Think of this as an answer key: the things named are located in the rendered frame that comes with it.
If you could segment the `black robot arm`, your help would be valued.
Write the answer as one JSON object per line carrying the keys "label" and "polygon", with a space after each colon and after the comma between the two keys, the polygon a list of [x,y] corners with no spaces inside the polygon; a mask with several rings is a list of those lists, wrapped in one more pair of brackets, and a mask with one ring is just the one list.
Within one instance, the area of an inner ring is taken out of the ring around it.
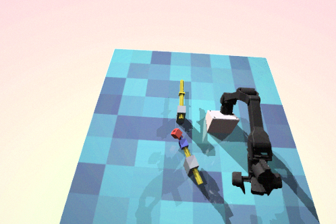
{"label": "black robot arm", "polygon": [[[224,92],[220,112],[224,115],[233,115],[233,105],[237,100],[248,104],[250,134],[247,141],[247,157],[248,166],[253,172],[250,175],[251,193],[262,196],[267,192],[270,193],[270,183],[274,180],[274,175],[267,165],[267,161],[272,161],[273,153],[269,135],[264,131],[259,93],[254,88],[243,87],[239,87],[236,92]],[[267,155],[262,155],[262,152],[267,152]]]}

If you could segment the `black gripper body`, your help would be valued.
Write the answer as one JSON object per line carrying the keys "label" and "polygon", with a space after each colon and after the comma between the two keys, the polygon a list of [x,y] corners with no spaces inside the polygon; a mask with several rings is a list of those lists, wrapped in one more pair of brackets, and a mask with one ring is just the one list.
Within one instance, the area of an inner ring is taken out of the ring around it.
{"label": "black gripper body", "polygon": [[[248,176],[242,176],[242,172],[233,171],[231,173],[232,185],[241,186],[242,182],[250,182],[250,175],[252,170],[248,167]],[[282,188],[281,175],[279,173],[273,173],[274,180],[270,183],[273,188]]]}

